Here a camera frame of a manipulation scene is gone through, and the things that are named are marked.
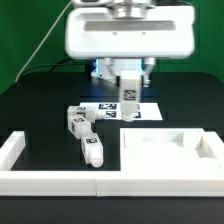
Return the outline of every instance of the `green backdrop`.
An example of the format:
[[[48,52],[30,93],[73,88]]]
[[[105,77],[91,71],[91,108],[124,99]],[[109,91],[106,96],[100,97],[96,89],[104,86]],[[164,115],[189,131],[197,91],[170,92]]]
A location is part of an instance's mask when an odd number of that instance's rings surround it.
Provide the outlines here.
[[[70,0],[0,0],[0,94],[16,75]],[[207,72],[224,82],[224,1],[188,0],[196,9],[195,53],[186,60],[162,60],[162,72]],[[64,33],[69,8],[29,67],[67,55]]]

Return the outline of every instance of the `black cable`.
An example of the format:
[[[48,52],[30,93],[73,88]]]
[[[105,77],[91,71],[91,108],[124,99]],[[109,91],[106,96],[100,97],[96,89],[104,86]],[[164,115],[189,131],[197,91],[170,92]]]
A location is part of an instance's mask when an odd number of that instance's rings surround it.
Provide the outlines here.
[[[29,71],[33,70],[33,69],[37,69],[37,68],[45,68],[45,67],[53,67],[53,66],[56,66],[56,67],[63,67],[63,66],[74,66],[74,65],[86,65],[84,63],[72,63],[72,64],[45,64],[45,65],[38,65],[38,66],[34,66],[34,67],[31,67],[27,70],[25,70],[24,72],[21,73],[18,81]]]
[[[60,66],[61,64],[64,64],[64,63],[67,63],[69,61],[74,61],[75,62],[75,59],[72,59],[72,58],[65,58],[59,62],[57,62],[50,70],[49,72],[53,72],[58,66]],[[86,65],[88,64],[88,61],[87,60],[83,60],[84,62],[86,63],[74,63],[74,65]]]

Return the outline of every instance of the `black table surface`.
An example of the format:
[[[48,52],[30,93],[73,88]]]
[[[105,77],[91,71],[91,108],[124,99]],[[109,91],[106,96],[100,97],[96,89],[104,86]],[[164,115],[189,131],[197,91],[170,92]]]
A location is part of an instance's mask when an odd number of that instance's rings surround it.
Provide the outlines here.
[[[66,111],[80,102],[118,102],[118,88],[83,73],[32,73],[0,96],[0,144],[25,130],[26,147],[12,170],[95,170],[67,129]],[[97,121],[104,165],[120,170],[120,128],[204,128],[224,140],[224,84],[206,73],[159,73],[142,89],[162,121]],[[0,197],[0,223],[222,223],[223,198]]]

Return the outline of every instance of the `white cube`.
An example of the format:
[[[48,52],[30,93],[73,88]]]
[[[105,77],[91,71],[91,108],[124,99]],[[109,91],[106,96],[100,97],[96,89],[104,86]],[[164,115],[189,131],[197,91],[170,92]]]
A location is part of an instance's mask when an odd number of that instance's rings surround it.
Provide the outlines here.
[[[97,108],[95,106],[70,106],[68,116],[82,115],[86,120],[95,123],[97,117]]]
[[[77,139],[80,139],[82,135],[92,133],[91,123],[82,115],[68,116],[68,129]]]

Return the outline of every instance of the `white robot body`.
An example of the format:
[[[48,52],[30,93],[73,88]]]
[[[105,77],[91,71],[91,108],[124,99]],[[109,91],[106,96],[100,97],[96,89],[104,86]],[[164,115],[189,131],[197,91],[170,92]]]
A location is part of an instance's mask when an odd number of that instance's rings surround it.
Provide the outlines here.
[[[194,51],[192,6],[158,6],[144,19],[113,17],[106,7],[70,13],[66,51],[72,58],[186,58]]]

